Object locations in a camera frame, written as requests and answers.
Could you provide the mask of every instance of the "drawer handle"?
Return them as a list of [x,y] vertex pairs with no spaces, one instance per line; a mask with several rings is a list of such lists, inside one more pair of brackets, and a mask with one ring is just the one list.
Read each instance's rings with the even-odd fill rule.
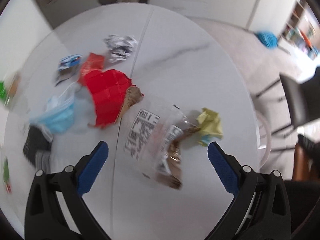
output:
[[175,10],[175,11],[182,11],[182,10],[184,10],[185,8],[184,8],[184,7],[176,7],[176,6],[173,6],[172,9]]

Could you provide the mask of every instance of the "blue gripper pad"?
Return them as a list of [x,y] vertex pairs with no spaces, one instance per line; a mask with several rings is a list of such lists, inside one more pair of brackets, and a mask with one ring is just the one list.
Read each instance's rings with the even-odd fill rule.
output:
[[102,142],[100,147],[95,150],[95,153],[78,177],[77,192],[80,197],[90,191],[96,177],[108,158],[109,148],[107,143]]
[[232,193],[235,197],[239,192],[239,181],[237,174],[233,171],[227,160],[218,149],[214,142],[208,146],[208,158],[218,174],[222,184],[228,193]]

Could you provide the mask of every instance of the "yellow crumpled paper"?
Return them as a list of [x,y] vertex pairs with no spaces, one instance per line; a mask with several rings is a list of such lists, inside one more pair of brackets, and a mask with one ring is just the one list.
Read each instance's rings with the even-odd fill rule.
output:
[[199,143],[206,147],[211,142],[212,137],[222,138],[222,125],[220,115],[208,108],[202,108],[202,114],[197,117],[198,127],[201,129],[201,141]]

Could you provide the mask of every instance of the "round white table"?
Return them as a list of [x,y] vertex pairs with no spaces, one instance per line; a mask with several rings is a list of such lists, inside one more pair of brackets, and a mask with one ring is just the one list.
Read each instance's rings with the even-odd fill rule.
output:
[[[221,148],[242,165],[257,171],[257,136],[253,104],[230,57],[203,29],[185,17],[146,4],[113,4],[86,11],[59,26],[30,55],[21,75],[18,100],[8,116],[3,154],[8,157],[12,194],[9,202],[24,223],[34,167],[22,149],[30,112],[43,110],[48,98],[61,94],[76,80],[54,86],[61,58],[90,52],[107,53],[102,39],[110,34],[134,35],[139,42],[129,59],[113,65],[132,78],[145,95],[178,105],[187,116],[202,107],[220,113]],[[75,123],[52,144],[52,172],[75,165],[104,140],[109,157],[92,190],[84,195],[92,214],[112,239],[204,239],[220,220],[233,195],[228,194],[207,157],[207,148],[182,143],[183,187],[171,189],[144,177],[124,152],[125,125],[105,130],[94,122],[94,106],[86,88],[76,93]],[[62,209],[71,228],[70,214]]]

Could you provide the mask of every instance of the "crumpled red paper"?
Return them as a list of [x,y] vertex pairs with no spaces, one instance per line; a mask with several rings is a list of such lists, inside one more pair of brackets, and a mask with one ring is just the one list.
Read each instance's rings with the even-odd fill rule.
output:
[[104,58],[105,57],[102,55],[97,55],[92,52],[90,53],[87,60],[81,65],[81,68],[80,68],[80,77],[78,82],[81,85],[83,86],[86,85],[84,76],[87,75],[89,72],[96,69],[103,69]]
[[134,87],[131,79],[118,70],[110,69],[104,72],[92,70],[84,76],[84,80],[95,105],[95,126],[103,128],[115,123],[127,89]]

